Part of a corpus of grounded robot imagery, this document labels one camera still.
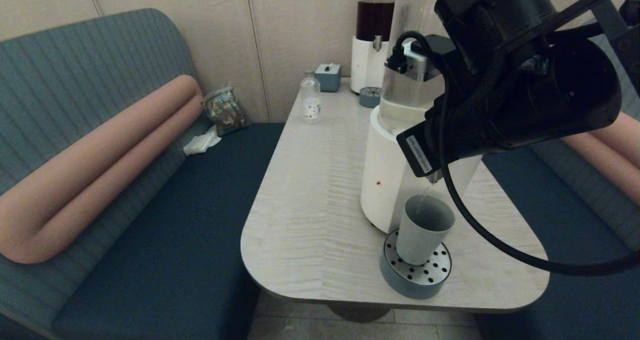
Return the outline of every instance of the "clear bottle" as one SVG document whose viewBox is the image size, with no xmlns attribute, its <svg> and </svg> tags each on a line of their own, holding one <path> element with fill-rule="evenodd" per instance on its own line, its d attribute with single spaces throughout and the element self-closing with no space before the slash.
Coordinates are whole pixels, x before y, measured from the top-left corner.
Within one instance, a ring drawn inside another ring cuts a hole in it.
<svg viewBox="0 0 640 340">
<path fill-rule="evenodd" d="M 320 121 L 320 82 L 316 80 L 313 71 L 304 72 L 304 80 L 300 83 L 300 98 L 302 119 L 306 123 Z"/>
</svg>

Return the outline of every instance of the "clear container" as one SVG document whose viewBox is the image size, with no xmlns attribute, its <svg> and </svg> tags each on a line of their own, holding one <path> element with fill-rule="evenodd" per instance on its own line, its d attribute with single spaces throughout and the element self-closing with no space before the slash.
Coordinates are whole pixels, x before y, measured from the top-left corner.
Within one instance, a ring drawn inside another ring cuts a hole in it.
<svg viewBox="0 0 640 340">
<path fill-rule="evenodd" d="M 302 100 L 302 119 L 306 123 L 320 121 L 320 82 L 316 80 L 314 72 L 304 72 L 304 79 L 300 82 L 300 99 Z"/>
<path fill-rule="evenodd" d="M 423 35 L 447 36 L 434 11 L 436 0 L 395 0 L 389 54 L 401 34 L 416 30 Z M 437 76 L 418 82 L 390 69 L 384 72 L 378 121 L 393 135 L 425 120 L 425 111 L 444 93 L 444 80 Z"/>
<path fill-rule="evenodd" d="M 376 36 L 380 36 L 382 41 L 389 41 L 394 1 L 358 0 L 356 38 L 361 41 L 374 41 Z"/>
</svg>

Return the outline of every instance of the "white cup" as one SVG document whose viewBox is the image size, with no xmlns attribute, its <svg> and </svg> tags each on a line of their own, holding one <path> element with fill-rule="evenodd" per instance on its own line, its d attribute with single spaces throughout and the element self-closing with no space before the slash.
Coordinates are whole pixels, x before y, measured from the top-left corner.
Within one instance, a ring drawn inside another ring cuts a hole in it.
<svg viewBox="0 0 640 340">
<path fill-rule="evenodd" d="M 446 203 L 430 196 L 413 196 L 404 204 L 395 250 L 408 264 L 425 264 L 455 220 Z"/>
</svg>

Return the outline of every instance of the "snack package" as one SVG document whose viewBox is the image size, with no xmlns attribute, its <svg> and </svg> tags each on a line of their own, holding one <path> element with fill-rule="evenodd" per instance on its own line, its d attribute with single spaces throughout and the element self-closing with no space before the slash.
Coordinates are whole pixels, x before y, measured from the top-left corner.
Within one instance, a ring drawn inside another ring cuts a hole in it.
<svg viewBox="0 0 640 340">
<path fill-rule="evenodd" d="M 233 87 L 226 87 L 208 94 L 202 100 L 206 116 L 217 125 L 217 135 L 220 137 L 249 126 L 235 99 Z"/>
</svg>

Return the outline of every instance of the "white table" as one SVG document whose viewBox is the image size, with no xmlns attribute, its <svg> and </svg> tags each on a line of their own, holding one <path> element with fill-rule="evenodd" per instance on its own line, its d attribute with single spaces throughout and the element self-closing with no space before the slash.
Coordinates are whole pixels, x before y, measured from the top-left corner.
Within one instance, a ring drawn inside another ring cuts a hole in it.
<svg viewBox="0 0 640 340">
<path fill-rule="evenodd" d="M 263 289 L 295 301 L 464 312 L 510 312 L 542 295 L 548 272 L 495 249 L 457 210 L 445 239 L 453 268 L 441 291 L 418 300 L 391 289 L 378 262 L 386 235 L 359 204 L 371 109 L 358 104 L 348 79 L 322 95 L 322 119 L 313 125 L 295 101 L 242 232 L 242 259 Z M 546 258 L 484 164 L 463 199 L 496 236 Z"/>
</svg>

